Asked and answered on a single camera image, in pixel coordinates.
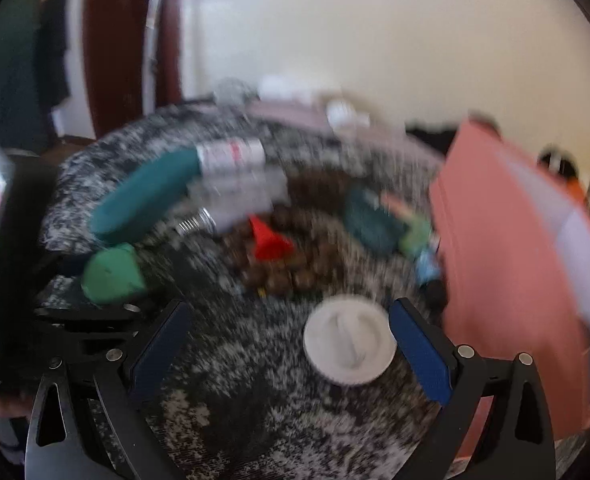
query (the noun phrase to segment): white label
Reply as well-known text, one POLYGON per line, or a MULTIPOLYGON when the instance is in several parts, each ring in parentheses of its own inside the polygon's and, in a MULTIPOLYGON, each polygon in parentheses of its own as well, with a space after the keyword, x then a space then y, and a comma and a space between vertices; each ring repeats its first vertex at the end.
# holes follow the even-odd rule
POLYGON ((221 140, 197 146, 201 174, 226 173, 255 166, 266 162, 264 148, 259 139, 221 140))

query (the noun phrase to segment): speckled table surface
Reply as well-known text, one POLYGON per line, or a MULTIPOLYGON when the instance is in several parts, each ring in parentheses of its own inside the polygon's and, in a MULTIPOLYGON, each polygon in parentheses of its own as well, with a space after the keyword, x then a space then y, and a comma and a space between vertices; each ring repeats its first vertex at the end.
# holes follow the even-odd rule
MULTIPOLYGON (((368 176, 429 214, 427 188, 437 167, 412 153, 182 105, 129 124, 65 161, 43 242, 51 250, 97 249, 87 228, 92 210, 130 172, 162 153, 232 136, 258 137, 276 164, 368 176)), ((336 218, 316 215, 313 227, 341 248, 345 278, 337 292, 381 304, 407 296, 423 310, 409 261, 373 257, 336 218)), ((249 295, 223 265, 221 248, 201 235, 141 254, 192 313, 185 346, 159 395, 142 410, 187 478, 390 479, 435 418, 438 406, 424 397, 400 354, 366 386, 333 386, 315 373, 301 334, 321 295, 249 295)), ((43 303, 94 308, 78 283, 65 278, 52 282, 43 303)))

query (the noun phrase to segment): pink cloth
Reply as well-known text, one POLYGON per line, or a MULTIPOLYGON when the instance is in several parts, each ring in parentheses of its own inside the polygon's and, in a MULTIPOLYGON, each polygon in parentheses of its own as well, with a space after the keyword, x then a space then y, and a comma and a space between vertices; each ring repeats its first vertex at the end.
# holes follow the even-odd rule
MULTIPOLYGON (((553 237, 507 161, 534 166, 479 125, 464 123, 431 185, 450 295, 444 330, 454 344, 485 357, 531 354, 554 436, 563 438, 581 431, 586 416, 588 341, 553 237)), ((461 456, 473 451, 489 405, 480 404, 461 456)))

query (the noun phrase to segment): light green object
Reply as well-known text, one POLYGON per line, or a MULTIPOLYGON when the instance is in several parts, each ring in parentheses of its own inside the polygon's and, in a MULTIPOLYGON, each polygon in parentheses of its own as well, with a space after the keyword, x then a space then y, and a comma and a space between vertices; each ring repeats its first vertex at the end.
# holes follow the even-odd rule
POLYGON ((399 239, 399 252, 415 259, 428 246, 432 232, 431 222, 418 214, 405 217, 404 221, 409 229, 399 239))
POLYGON ((96 304, 116 303, 145 294, 146 283, 133 246, 120 244, 95 254, 84 269, 82 290, 96 304))

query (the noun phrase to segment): white round lid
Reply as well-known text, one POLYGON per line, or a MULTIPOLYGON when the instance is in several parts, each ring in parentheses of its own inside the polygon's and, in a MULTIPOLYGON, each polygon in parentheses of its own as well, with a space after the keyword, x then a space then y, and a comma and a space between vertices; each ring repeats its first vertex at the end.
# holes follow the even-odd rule
POLYGON ((324 300, 304 327, 304 351, 313 367, 344 386, 379 377, 393 361, 396 346, 386 311, 361 296, 324 300))

